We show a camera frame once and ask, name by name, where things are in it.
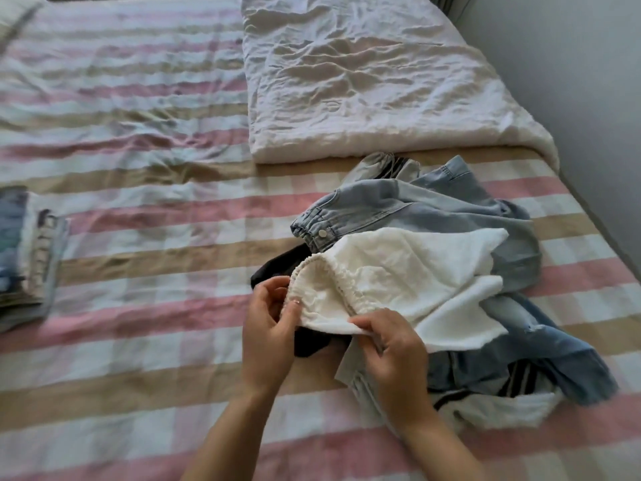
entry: striped bed sheet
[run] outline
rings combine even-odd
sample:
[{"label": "striped bed sheet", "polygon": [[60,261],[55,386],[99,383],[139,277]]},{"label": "striped bed sheet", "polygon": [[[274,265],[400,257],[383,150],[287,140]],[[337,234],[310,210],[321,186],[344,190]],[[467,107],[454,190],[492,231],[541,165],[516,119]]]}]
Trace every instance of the striped bed sheet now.
[{"label": "striped bed sheet", "polygon": [[[52,4],[0,60],[0,183],[71,219],[51,316],[0,335],[0,479],[177,480],[233,394],[249,277],[357,162],[252,163],[241,39],[236,0]],[[531,213],[544,268],[527,294],[621,385],[464,441],[493,479],[639,479],[641,287],[533,151],[411,157],[456,154]],[[296,360],[257,480],[422,479],[333,380],[341,354]]]}]

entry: person's left hand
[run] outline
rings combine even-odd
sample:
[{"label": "person's left hand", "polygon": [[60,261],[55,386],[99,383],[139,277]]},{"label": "person's left hand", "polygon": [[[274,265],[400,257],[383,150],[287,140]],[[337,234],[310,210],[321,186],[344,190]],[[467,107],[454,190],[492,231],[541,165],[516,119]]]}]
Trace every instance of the person's left hand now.
[{"label": "person's left hand", "polygon": [[293,332],[300,321],[298,300],[278,319],[288,276],[273,277],[254,289],[242,331],[242,382],[252,394],[276,395],[292,368]]}]

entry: pile of clothes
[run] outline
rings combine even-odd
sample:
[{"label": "pile of clothes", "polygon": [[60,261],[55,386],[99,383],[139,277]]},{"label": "pile of clothes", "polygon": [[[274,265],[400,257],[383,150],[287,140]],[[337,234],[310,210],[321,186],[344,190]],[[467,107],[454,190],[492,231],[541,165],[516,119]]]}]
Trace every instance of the pile of clothes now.
[{"label": "pile of clothes", "polygon": [[301,299],[295,354],[349,344],[336,379],[385,419],[350,316],[388,307],[429,355],[434,407],[453,427],[536,427],[567,398],[592,405],[618,387],[593,347],[560,330],[519,291],[541,252],[527,212],[494,199],[454,157],[422,174],[390,153],[365,157],[341,187],[292,223],[304,243],[261,267],[252,287],[291,275]]},{"label": "pile of clothes", "polygon": [[49,314],[67,236],[43,197],[0,188],[0,332]]}]

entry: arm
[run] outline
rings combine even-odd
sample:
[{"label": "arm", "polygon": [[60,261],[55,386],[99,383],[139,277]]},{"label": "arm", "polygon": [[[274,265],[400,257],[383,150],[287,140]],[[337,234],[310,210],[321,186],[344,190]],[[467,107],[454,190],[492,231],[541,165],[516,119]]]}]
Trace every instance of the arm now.
[{"label": "arm", "polygon": [[428,396],[428,352],[398,313],[381,309],[351,322],[380,336],[380,355],[368,336],[359,336],[367,369],[378,383],[379,402],[430,481],[481,481],[483,468],[440,419]]},{"label": "arm", "polygon": [[291,301],[277,323],[289,277],[256,286],[242,335],[240,389],[209,431],[181,481],[250,481],[276,393],[293,363],[300,303]]}]

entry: wall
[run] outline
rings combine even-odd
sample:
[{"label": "wall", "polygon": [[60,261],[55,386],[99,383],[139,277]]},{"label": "wall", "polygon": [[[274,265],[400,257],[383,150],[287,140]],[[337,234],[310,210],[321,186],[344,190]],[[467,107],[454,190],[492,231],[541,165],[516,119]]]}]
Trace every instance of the wall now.
[{"label": "wall", "polygon": [[460,12],[463,37],[552,133],[566,181],[640,270],[641,0],[471,0]]}]

